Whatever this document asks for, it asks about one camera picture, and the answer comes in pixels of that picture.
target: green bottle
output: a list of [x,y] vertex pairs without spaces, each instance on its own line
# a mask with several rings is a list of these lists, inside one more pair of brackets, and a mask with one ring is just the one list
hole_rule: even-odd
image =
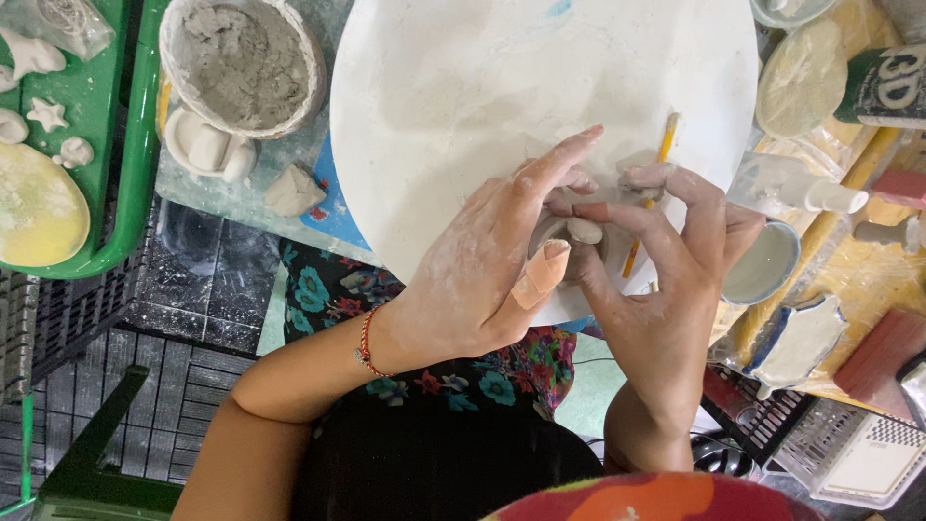
[[843,103],[846,123],[926,130],[926,44],[871,49],[849,60]]

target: pencil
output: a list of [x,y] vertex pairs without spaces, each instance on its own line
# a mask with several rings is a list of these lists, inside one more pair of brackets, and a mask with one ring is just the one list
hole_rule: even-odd
[[[672,148],[672,142],[675,140],[675,129],[679,126],[679,116],[680,114],[678,112],[672,112],[669,115],[669,120],[666,122],[666,134],[662,136],[662,146],[659,147],[659,156],[656,159],[657,163],[664,163],[669,159],[669,150]],[[644,201],[643,207],[647,210],[651,210],[653,208],[653,199]],[[633,261],[636,259],[636,254],[639,249],[640,239],[633,239],[631,252],[627,256],[627,262],[624,264],[623,277],[625,279],[631,276]]]

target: floral dress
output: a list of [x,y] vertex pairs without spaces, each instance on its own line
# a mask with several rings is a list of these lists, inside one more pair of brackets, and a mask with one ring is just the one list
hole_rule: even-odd
[[[287,343],[357,317],[405,288],[384,269],[329,251],[287,239],[281,241],[280,250],[289,270],[283,329]],[[520,342],[480,358],[441,362],[373,380],[344,395],[329,413],[346,407],[403,407],[424,413],[443,408],[460,413],[540,414],[552,420],[572,387],[575,347],[574,333],[554,326],[532,327]]]

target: hand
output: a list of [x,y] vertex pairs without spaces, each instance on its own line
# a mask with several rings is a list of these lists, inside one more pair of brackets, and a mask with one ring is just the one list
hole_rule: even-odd
[[[548,242],[535,255],[540,265],[532,260],[525,271],[528,242],[551,192],[566,185],[583,193],[594,190],[574,167],[603,132],[598,125],[573,135],[542,158],[525,161],[508,178],[486,181],[467,200],[428,249],[406,290],[372,321],[370,353],[381,371],[475,358],[524,338],[562,280],[569,256],[568,243]],[[551,200],[561,202],[558,194]],[[538,282],[540,275],[544,280]],[[378,333],[376,327],[388,330]],[[377,335],[392,337],[397,357],[377,361]]]
[[574,205],[575,214],[613,222],[640,238],[659,277],[659,291],[624,296],[611,284],[594,248],[577,246],[576,274],[607,344],[655,420],[688,429],[701,397],[707,340],[724,274],[752,245],[765,218],[726,202],[694,172],[669,164],[628,169],[627,183],[664,186],[688,206],[679,235],[665,214],[607,203]]

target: green tray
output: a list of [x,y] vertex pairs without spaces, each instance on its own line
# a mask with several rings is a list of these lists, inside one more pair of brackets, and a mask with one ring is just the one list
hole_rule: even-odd
[[[129,118],[115,216],[106,215],[106,190],[109,186],[109,161],[127,50],[126,35],[130,32],[132,0],[92,1],[116,32],[116,38],[109,47],[88,62],[65,52],[68,66],[64,70],[50,74],[28,74],[19,83],[19,88],[0,94],[0,107],[16,110],[23,116],[31,109],[34,97],[54,99],[65,107],[64,116],[70,127],[46,133],[38,121],[27,120],[30,129],[25,141],[27,145],[52,156],[60,149],[62,141],[79,136],[90,142],[95,152],[90,164],[69,171],[90,208],[90,234],[80,251],[64,262],[39,268],[0,262],[0,266],[11,270],[45,278],[89,277],[125,261],[138,248],[151,207],[158,149],[155,134],[160,74],[157,30],[169,0],[144,2],[135,47]],[[13,66],[13,59],[2,38],[0,64]],[[107,219],[113,220],[113,232],[106,243],[101,244],[103,224]]]

